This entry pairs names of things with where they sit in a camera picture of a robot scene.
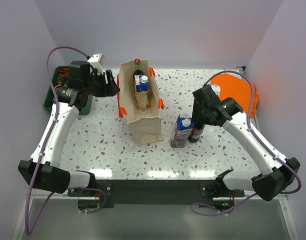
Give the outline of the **blue orange juice carton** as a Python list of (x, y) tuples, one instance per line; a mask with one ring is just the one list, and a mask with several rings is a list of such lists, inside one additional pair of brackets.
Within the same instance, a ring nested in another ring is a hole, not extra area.
[(145, 113), (150, 107), (149, 101), (149, 80), (148, 76), (139, 74), (134, 76), (135, 100), (137, 109)]

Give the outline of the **cola bottle red cap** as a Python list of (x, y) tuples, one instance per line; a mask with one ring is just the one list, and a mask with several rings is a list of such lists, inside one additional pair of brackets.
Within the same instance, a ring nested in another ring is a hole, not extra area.
[(133, 80), (135, 80), (135, 76), (138, 76), (138, 75), (143, 75), (144, 72), (141, 70), (141, 67), (140, 67), (140, 63), (141, 63), (141, 60), (136, 58), (134, 60), (134, 66), (135, 66), (135, 71), (133, 72)]

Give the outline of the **beige canvas bag orange handles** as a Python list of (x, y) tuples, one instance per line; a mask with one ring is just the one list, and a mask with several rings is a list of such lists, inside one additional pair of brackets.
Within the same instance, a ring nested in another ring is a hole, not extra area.
[[(135, 85), (133, 74), (141, 70), (148, 76), (148, 99), (150, 107), (143, 113), (136, 107)], [(127, 125), (135, 141), (135, 145), (146, 145), (163, 141), (160, 112), (164, 108), (155, 80), (154, 69), (149, 59), (130, 60), (120, 65), (117, 75), (119, 117), (127, 120)]]

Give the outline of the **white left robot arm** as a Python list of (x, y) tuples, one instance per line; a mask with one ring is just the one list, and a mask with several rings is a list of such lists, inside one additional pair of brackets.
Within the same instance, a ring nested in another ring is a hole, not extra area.
[(111, 70), (100, 72), (88, 61), (73, 61), (67, 69), (54, 89), (51, 114), (42, 138), (29, 160), (20, 161), (18, 170), (31, 189), (61, 194), (78, 188), (85, 196), (91, 196), (96, 192), (94, 174), (60, 169), (62, 150), (88, 98), (113, 97), (120, 89)]

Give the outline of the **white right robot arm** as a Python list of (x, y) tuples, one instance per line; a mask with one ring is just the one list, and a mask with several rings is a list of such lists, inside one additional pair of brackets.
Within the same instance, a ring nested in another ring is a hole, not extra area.
[(194, 91), (193, 96), (193, 123), (223, 127), (246, 150), (260, 171), (260, 174), (241, 174), (228, 170), (215, 184), (218, 195), (225, 197), (233, 190), (247, 190), (271, 201), (292, 184), (300, 162), (275, 149), (249, 122), (243, 108), (233, 98), (220, 100), (211, 85)]

